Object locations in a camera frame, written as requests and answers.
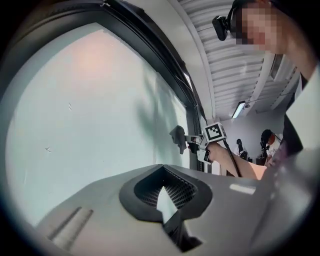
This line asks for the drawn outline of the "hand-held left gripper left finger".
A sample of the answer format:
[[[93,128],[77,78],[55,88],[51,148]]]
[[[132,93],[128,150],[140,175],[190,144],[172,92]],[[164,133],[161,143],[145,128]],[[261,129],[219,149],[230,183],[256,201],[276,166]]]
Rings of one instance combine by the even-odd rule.
[[[58,256],[174,256],[179,248],[162,222],[141,221],[121,204],[123,185],[147,176],[160,164],[100,179],[53,208],[37,231],[56,247]]]

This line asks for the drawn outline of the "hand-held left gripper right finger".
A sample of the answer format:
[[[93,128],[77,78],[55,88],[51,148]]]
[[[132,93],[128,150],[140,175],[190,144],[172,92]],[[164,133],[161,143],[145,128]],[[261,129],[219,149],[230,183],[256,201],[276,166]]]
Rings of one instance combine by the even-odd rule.
[[[316,152],[303,150],[261,180],[172,166],[195,186],[164,229],[199,250],[312,250],[316,240]]]

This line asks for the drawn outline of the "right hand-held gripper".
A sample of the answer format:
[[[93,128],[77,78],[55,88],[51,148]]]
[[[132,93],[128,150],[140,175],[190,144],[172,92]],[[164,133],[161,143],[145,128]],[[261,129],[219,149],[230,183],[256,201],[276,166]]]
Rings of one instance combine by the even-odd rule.
[[[225,142],[226,132],[220,122],[207,125],[204,128],[203,135],[185,135],[185,141],[188,143],[188,149],[197,154],[197,159],[203,163],[210,163],[210,143]]]

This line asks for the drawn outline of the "person's right hand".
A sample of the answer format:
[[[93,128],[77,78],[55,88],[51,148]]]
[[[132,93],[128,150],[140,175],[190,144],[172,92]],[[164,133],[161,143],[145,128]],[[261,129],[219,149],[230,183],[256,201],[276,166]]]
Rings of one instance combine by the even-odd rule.
[[[209,162],[218,162],[223,165],[228,157],[228,152],[224,147],[216,142],[211,142],[208,144],[207,150],[209,151]]]

